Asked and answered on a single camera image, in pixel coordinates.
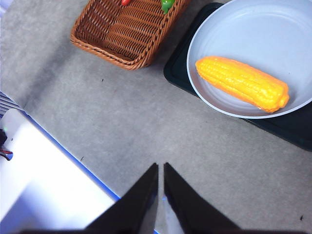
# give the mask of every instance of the white plate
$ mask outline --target white plate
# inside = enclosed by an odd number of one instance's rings
[[[288,84],[290,100],[266,113],[214,88],[195,62],[222,56],[247,63]],[[287,114],[312,101],[312,0],[232,0],[199,27],[189,47],[187,71],[198,96],[214,109],[242,118]]]

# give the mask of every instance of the gray carpet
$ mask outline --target gray carpet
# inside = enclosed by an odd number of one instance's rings
[[[191,2],[150,67],[125,71],[70,43],[87,0],[15,0],[1,19],[1,90],[120,196],[168,161],[242,228],[312,232],[312,153],[163,76],[209,2]],[[162,200],[156,229],[168,233]]]

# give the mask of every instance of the corn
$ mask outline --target corn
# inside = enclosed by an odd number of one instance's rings
[[[265,112],[286,106],[286,83],[242,62],[208,56],[196,62],[199,75],[214,87]]]

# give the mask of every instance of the brown woven basket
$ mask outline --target brown woven basket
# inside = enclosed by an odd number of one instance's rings
[[[160,43],[191,0],[175,0],[164,15],[160,0],[90,0],[70,38],[79,48],[121,68],[150,65]]]

